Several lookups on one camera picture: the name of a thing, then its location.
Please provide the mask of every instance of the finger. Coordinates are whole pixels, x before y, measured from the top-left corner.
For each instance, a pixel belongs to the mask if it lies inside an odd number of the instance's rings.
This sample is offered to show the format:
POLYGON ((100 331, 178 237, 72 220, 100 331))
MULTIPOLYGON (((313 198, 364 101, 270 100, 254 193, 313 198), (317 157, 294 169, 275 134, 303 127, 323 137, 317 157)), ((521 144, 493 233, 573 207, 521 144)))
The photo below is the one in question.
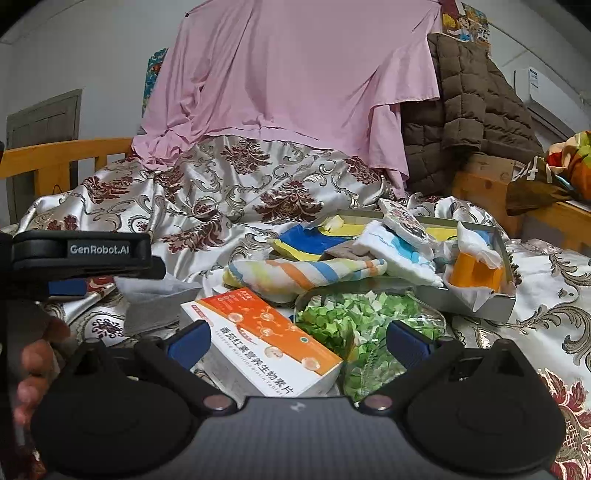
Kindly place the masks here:
POLYGON ((61 342, 70 336, 70 327, 60 319, 52 318, 43 338, 48 342, 61 342))
POLYGON ((28 426, 31 423, 33 409, 25 405, 19 405, 14 409, 14 421, 17 425, 28 426))
POLYGON ((33 375, 45 375, 53 371, 53 350, 45 340, 38 340, 22 349, 21 362, 33 375))
POLYGON ((49 388, 49 382, 40 377, 29 377, 18 384, 17 398, 27 408, 34 408, 41 402, 49 388))

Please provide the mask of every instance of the pink sheet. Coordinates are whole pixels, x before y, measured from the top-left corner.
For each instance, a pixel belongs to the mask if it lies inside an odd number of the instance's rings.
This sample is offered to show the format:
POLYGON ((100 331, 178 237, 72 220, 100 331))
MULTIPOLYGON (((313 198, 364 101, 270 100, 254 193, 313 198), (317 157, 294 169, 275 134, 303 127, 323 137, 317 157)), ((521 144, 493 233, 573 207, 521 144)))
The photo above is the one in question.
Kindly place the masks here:
POLYGON ((437 0, 209 0, 181 25, 135 151, 166 170, 206 135, 240 135, 406 180, 396 104, 439 96, 426 40, 438 16, 437 0))

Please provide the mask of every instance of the floral bedspread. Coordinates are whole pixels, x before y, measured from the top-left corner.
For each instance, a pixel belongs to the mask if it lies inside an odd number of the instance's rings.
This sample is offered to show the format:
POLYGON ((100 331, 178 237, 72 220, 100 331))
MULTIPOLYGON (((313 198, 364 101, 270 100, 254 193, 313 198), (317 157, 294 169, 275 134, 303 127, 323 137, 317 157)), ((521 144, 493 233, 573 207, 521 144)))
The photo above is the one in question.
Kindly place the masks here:
MULTIPOLYGON (((146 171, 133 158, 110 163, 78 188, 36 200, 10 231, 148 232, 168 272, 202 281, 207 295, 216 291, 230 261, 265 257, 267 240, 295 223, 337 208, 371 206, 380 197, 391 197, 387 178, 357 158, 288 142, 214 137, 167 172, 146 171)), ((494 222, 468 202, 429 200, 413 196, 408 206, 421 215, 494 222)), ((567 424, 553 473, 591 479, 591 411, 585 406, 591 385, 591 261, 535 241, 507 247, 520 282, 511 318, 495 323, 453 316, 453 333, 468 347, 486 348, 497 338, 519 344, 567 424)), ((124 336, 126 307, 112 278, 89 280, 83 300, 46 305, 78 340, 102 338, 108 345, 135 341, 124 336)), ((174 327, 156 333, 169 335, 174 327)))

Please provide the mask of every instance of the wooden headboard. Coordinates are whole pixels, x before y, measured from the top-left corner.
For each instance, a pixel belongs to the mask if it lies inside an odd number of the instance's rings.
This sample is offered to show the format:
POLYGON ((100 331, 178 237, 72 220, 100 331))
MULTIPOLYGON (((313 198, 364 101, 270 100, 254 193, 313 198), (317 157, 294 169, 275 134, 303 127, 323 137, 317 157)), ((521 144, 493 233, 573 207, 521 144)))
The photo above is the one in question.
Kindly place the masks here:
POLYGON ((47 143, 6 150, 0 162, 0 179, 35 172, 35 194, 40 197, 70 190, 69 163, 95 159, 95 171, 107 165, 107 156, 131 153, 132 138, 97 138, 47 143))

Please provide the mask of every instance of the air conditioner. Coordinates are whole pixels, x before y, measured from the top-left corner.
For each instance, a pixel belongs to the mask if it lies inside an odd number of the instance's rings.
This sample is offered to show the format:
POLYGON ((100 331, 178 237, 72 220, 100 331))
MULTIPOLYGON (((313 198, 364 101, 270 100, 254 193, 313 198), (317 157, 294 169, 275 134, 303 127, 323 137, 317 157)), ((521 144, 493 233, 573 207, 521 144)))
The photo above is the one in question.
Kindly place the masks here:
POLYGON ((591 129, 591 120, 581 104, 532 67, 515 71, 515 92, 532 117, 559 137, 566 139, 591 129))

